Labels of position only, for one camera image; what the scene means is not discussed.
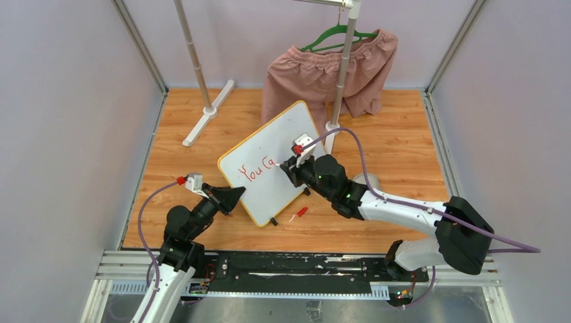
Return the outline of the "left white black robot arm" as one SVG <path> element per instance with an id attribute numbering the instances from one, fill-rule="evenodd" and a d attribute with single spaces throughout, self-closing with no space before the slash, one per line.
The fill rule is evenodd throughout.
<path id="1" fill-rule="evenodd" d="M 181 186 L 178 178 L 155 192 L 143 202 L 137 214 L 137 231 L 143 248 L 150 258 L 147 270 L 147 290 L 132 322 L 169 322 L 180 303 L 182 290 L 191 278 L 200 277 L 206 269 L 205 247 L 195 241 L 213 223 L 216 214 L 229 215 L 246 188 L 201 184 L 197 194 L 201 200 L 193 209 L 177 205 L 167 214 L 162 245 L 155 256 L 145 240 L 142 217 L 146 205 L 162 191 Z"/>

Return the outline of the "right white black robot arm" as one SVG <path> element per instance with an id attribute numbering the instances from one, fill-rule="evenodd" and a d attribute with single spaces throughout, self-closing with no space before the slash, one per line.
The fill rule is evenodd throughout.
<path id="1" fill-rule="evenodd" d="M 328 200 L 339 215 L 361 221 L 384 221 L 420 231 L 426 239 L 397 240 L 386 255 L 388 278 L 401 281 L 411 271 L 447 264 L 468 275 L 478 275 L 494 231 L 464 198 L 447 202 L 406 199 L 350 180 L 331 155 L 291 157 L 279 165 L 295 186 L 307 186 Z"/>

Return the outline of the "yellow framed whiteboard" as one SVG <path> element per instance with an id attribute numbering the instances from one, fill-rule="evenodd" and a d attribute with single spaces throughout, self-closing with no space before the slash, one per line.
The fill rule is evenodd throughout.
<path id="1" fill-rule="evenodd" d="M 294 156 L 292 141 L 302 133 L 319 136 L 305 102 L 298 100 L 223 154 L 217 167 L 232 187 L 243 186 L 240 202 L 253 222 L 263 227 L 300 194 L 275 164 Z"/>

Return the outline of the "red marker cap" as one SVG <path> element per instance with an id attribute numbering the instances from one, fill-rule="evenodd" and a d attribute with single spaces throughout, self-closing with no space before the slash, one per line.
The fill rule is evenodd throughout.
<path id="1" fill-rule="evenodd" d="M 301 216 L 303 216 L 303 214 L 305 214 L 305 212 L 307 212 L 307 210 L 308 210 L 308 207 L 303 207 L 302 209 L 300 209 L 300 210 L 296 213 L 296 215 L 297 215 L 298 217 L 301 217 Z"/>

